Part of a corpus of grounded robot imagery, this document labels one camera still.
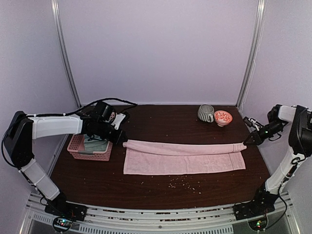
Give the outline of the left aluminium frame post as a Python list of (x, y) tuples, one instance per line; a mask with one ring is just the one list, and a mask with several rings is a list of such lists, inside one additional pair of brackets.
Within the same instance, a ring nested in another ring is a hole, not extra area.
[(63, 62), (66, 78), (69, 84), (69, 88), (71, 91), (71, 94), (73, 96), (75, 105), (77, 107), (81, 107), (81, 102), (80, 98), (78, 96), (78, 91), (76, 88), (76, 84), (74, 81), (74, 77), (72, 74), (72, 69), (70, 66), (70, 61), (66, 49), (66, 44), (65, 44), (65, 38), (64, 38), (64, 33), (62, 29), (62, 24), (61, 24), (61, 17), (60, 17), (60, 11), (59, 11), (59, 1), (58, 0), (51, 0), (51, 6), (52, 6), (52, 14), (54, 17), (54, 22), (55, 22), (55, 27), (56, 27), (56, 32), (58, 36), (58, 43), (60, 47), (60, 52), (61, 52), (61, 59)]

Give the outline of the pink towel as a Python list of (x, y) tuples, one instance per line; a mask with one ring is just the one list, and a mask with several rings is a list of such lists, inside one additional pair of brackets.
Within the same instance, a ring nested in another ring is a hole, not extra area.
[(245, 170), (243, 143), (172, 144), (128, 140), (123, 143), (125, 175), (165, 176)]

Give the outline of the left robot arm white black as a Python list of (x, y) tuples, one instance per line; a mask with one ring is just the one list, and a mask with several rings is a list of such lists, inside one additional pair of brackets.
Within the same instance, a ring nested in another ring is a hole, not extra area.
[(80, 109), (64, 114), (27, 115), (18, 111), (3, 134), (1, 153), (8, 153), (7, 164), (20, 171), (45, 199), (52, 201), (50, 206), (54, 212), (66, 216), (70, 205), (60, 198), (61, 191), (36, 162), (32, 141), (59, 135), (87, 135), (89, 139), (119, 144), (127, 141), (120, 126), (128, 118), (128, 113), (116, 113), (113, 106), (103, 101), (89, 112)]

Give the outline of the pink plastic basket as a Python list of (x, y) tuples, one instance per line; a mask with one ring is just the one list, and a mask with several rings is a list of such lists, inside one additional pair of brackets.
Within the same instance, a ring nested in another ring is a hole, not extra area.
[(84, 135), (73, 135), (67, 147), (67, 151), (74, 159), (109, 161), (113, 144), (109, 141), (97, 142), (104, 142), (102, 145), (97, 147), (97, 149), (100, 148), (103, 149), (103, 151), (94, 151), (95, 146), (92, 146), (91, 149), (89, 147), (86, 149)]

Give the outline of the right aluminium frame post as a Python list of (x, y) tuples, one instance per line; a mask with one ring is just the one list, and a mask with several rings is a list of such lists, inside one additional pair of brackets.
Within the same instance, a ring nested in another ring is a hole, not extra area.
[(256, 17), (255, 17), (255, 23), (254, 23), (254, 29), (253, 29), (253, 37), (251, 41), (251, 47), (249, 51), (247, 65), (246, 65), (246, 69), (244, 72), (241, 89), (240, 89), (238, 99), (236, 102), (236, 107), (239, 111), (243, 110), (243, 104), (246, 101), (247, 93), (248, 93), (248, 90), (252, 81), (252, 76), (253, 76), (254, 67), (255, 67), (256, 54), (257, 54), (260, 41), (261, 41), (263, 22), (265, 18), (265, 8), (266, 8), (266, 1), (259, 0), (258, 5), (257, 5), (257, 11), (256, 11)]

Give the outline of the front aluminium rail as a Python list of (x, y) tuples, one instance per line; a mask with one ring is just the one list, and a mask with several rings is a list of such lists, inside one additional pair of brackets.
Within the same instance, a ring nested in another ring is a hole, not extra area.
[(299, 234), (288, 193), (268, 214), (238, 220), (233, 205), (173, 210), (135, 210), (87, 205), (85, 219), (68, 234)]

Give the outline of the red patterned bowl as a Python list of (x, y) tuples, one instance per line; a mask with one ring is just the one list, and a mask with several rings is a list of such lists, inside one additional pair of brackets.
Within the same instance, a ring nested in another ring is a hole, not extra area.
[(218, 110), (214, 113), (214, 120), (219, 127), (224, 127), (232, 122), (233, 117), (226, 111)]

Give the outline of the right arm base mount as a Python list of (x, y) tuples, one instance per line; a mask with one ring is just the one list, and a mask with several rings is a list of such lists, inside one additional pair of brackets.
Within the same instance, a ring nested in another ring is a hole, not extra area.
[(236, 220), (246, 219), (251, 230), (260, 232), (265, 231), (269, 226), (268, 214), (275, 211), (274, 206), (257, 207), (253, 201), (245, 203), (236, 203), (233, 206), (233, 212)]

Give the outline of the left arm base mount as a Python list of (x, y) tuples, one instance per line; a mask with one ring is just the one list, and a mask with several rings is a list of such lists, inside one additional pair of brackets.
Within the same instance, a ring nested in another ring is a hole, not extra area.
[(75, 222), (85, 220), (87, 207), (74, 203), (66, 203), (64, 212), (58, 211), (51, 205), (46, 205), (44, 211), (55, 216), (52, 221), (53, 229), (58, 233), (64, 233), (69, 231)]

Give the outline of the green panda towel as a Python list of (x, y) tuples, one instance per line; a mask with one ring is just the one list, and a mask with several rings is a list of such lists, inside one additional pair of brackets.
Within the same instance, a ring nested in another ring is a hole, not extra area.
[(101, 138), (84, 137), (83, 141), (84, 149), (88, 152), (104, 152), (107, 149), (108, 141)]

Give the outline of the aluminium frame post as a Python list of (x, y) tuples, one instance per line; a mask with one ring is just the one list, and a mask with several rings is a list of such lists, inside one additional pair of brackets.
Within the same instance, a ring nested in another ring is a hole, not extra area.
[(62, 29), (62, 24), (61, 24), (61, 17), (60, 17), (60, 11), (59, 11), (59, 1), (58, 0), (51, 0), (51, 6), (52, 6), (52, 14), (54, 17), (54, 22), (55, 22), (55, 27), (56, 27), (56, 32), (58, 36), (58, 43), (60, 47), (60, 52), (61, 52), (61, 59), (63, 62), (66, 78), (69, 84), (69, 88), (71, 91), (71, 94), (73, 96), (75, 105), (77, 107), (81, 107), (81, 102), (80, 98), (78, 96), (78, 91), (76, 88), (76, 84), (74, 81), (74, 77), (72, 74), (72, 69), (70, 66), (70, 61), (66, 49), (66, 44), (65, 44), (65, 38), (64, 38), (64, 33)]
[(255, 67), (256, 54), (257, 54), (260, 41), (261, 41), (263, 22), (265, 18), (265, 8), (266, 8), (266, 1), (259, 0), (258, 5), (257, 5), (257, 11), (256, 11), (256, 17), (255, 17), (255, 23), (254, 23), (254, 29), (253, 29), (253, 37), (251, 41), (251, 47), (249, 51), (247, 65), (246, 65), (246, 69), (244, 72), (241, 89), (240, 89), (238, 99), (236, 102), (236, 107), (239, 111), (243, 110), (243, 104), (246, 101), (247, 93), (248, 93), (248, 90), (252, 81), (252, 76), (253, 76), (254, 67)]

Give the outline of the striped grey mug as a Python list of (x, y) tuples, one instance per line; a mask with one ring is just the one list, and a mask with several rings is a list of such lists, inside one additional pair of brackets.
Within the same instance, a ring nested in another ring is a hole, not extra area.
[(199, 120), (207, 123), (212, 123), (214, 121), (214, 108), (211, 105), (203, 104), (200, 105), (197, 116)]

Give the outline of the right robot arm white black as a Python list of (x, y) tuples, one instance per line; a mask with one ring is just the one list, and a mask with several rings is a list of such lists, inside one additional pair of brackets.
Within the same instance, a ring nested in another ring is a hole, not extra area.
[(287, 182), (294, 176), (300, 165), (312, 156), (312, 112), (304, 106), (275, 105), (267, 114), (268, 124), (262, 125), (251, 117), (244, 117), (248, 127), (254, 128), (244, 141), (244, 145), (260, 145), (265, 140), (275, 141), (281, 137), (284, 127), (291, 124), (288, 136), (288, 150), (276, 171), (255, 193), (250, 211), (262, 214), (275, 203)]

